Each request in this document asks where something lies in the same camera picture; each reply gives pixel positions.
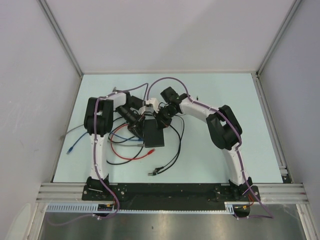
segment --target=white table surface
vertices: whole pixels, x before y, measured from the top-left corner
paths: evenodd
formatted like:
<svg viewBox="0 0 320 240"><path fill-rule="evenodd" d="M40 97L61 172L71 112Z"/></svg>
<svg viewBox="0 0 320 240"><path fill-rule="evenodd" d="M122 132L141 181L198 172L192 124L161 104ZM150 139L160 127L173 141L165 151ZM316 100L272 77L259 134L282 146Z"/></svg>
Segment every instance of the white table surface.
<svg viewBox="0 0 320 240"><path fill-rule="evenodd" d="M69 128L83 124L87 102L90 97L109 94L114 87L125 90L143 83L153 83L162 77L175 77L182 80L191 96L199 101L221 107L229 105L240 123L243 134L241 153L244 164L254 183L282 183L277 159L273 150L267 125L258 100L252 76L248 73L184 73L184 74L101 74L84 75L76 99ZM151 90L150 97L162 100L160 92L171 86L178 94L184 92L176 81L163 80ZM131 94L142 98L145 89L140 88ZM182 140L180 157L168 171L148 176L155 168L168 163L178 149L178 137L171 128L164 129L165 147L156 148L155 152L142 160L134 160L124 165L108 165L111 183L227 183L228 167L220 149L210 139L207 125L189 115L184 115L185 133ZM119 120L114 127L123 123ZM182 130L182 121L174 117L172 125ZM59 158L54 182L85 182L90 174L92 150L89 135L85 135L66 154L73 143L85 132L83 127L68 134L65 138ZM119 131L124 137L131 136L128 130ZM120 163L108 144L107 159ZM138 147L116 146L115 149L124 157L132 158Z"/></svg>

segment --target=plug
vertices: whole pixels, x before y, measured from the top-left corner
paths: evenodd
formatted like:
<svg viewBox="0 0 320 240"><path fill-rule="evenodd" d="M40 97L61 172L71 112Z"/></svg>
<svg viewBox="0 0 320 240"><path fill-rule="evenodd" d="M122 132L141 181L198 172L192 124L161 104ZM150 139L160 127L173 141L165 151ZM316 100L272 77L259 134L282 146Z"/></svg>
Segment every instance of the plug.
<svg viewBox="0 0 320 240"><path fill-rule="evenodd" d="M153 172L148 173L148 176L158 175L158 172L159 172L161 169L163 169L163 168L164 168L163 166L162 166L162 167L157 167L157 168L155 168L155 169L153 170Z"/></svg>
<svg viewBox="0 0 320 240"><path fill-rule="evenodd" d="M152 148L150 151L148 151L148 155L150 155L150 154L152 154L153 152L155 151L155 149L154 148Z"/></svg>
<svg viewBox="0 0 320 240"><path fill-rule="evenodd" d="M66 154L69 154L69 153L71 153L71 151L74 149L74 147L72 146L72 147L70 147L69 148L69 150L66 152Z"/></svg>

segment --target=red cable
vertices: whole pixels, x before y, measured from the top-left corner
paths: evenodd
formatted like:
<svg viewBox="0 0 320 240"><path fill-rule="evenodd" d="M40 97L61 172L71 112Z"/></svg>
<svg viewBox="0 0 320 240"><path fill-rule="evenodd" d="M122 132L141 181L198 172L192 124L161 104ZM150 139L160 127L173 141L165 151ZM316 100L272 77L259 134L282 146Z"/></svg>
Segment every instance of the red cable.
<svg viewBox="0 0 320 240"><path fill-rule="evenodd" d="M249 194L248 195L248 198L249 198L249 201L251 201L252 203L249 205L249 207L250 206L252 206L254 203L255 203L255 200L253 199L253 197Z"/></svg>
<svg viewBox="0 0 320 240"><path fill-rule="evenodd" d="M120 129L122 129L123 127L128 126L128 125L129 125L129 124L124 124L124 125L118 127L113 133L115 134L118 130L120 130ZM120 156L120 155L116 152L116 150L114 149L114 146L112 145L112 139L113 139L113 137L114 137L114 135L112 134L112 136L111 136L111 138L110 138L110 146L111 146L111 149L112 149L112 151L114 152L115 155L117 155L119 158L124 159L124 160L139 160L139 159L143 159L143 158L145 158L146 156L152 154L152 153L155 151L155 149L153 148L153 149L151 149L150 151L148 151L147 154L145 154L145 155L143 155L143 156L140 156L140 157L137 157L137 158L123 157L123 156Z"/></svg>

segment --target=blue cable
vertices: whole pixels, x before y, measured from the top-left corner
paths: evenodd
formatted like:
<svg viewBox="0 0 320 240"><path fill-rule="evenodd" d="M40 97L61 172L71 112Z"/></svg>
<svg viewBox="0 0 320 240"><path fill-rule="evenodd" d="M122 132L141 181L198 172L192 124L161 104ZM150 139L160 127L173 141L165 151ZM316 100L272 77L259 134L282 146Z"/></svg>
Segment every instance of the blue cable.
<svg viewBox="0 0 320 240"><path fill-rule="evenodd" d="M75 145L82 139L88 132L86 131L84 134L82 134L77 141L72 145L72 147L69 148L69 150L66 152L66 154L71 153L72 149L74 149Z"/></svg>
<svg viewBox="0 0 320 240"><path fill-rule="evenodd" d="M88 132L86 131L84 134L82 134L77 141L75 141L75 143L69 148L69 150L66 152L66 154L71 153L71 151L74 149L75 145L80 141L80 139L82 139ZM120 139L124 139L124 140L128 140L128 141L143 141L142 139L129 139L129 138L125 138L123 136L119 136L117 134L114 134L113 132L110 132L110 134L115 135L116 137L120 138Z"/></svg>

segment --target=black mounting plate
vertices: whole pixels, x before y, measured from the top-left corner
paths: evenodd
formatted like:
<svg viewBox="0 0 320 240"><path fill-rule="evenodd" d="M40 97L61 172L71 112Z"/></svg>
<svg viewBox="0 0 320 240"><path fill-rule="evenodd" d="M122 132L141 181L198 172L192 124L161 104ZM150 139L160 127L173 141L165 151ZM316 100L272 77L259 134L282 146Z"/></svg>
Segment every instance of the black mounting plate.
<svg viewBox="0 0 320 240"><path fill-rule="evenodd" d="M216 211L225 210L225 202L249 202L247 194L239 200L232 196L222 198L222 194L228 194L230 186L217 183L110 183L108 186L118 197L122 210ZM252 186L252 189L260 197L258 187ZM87 200L114 200L110 194L102 195L95 193Z"/></svg>

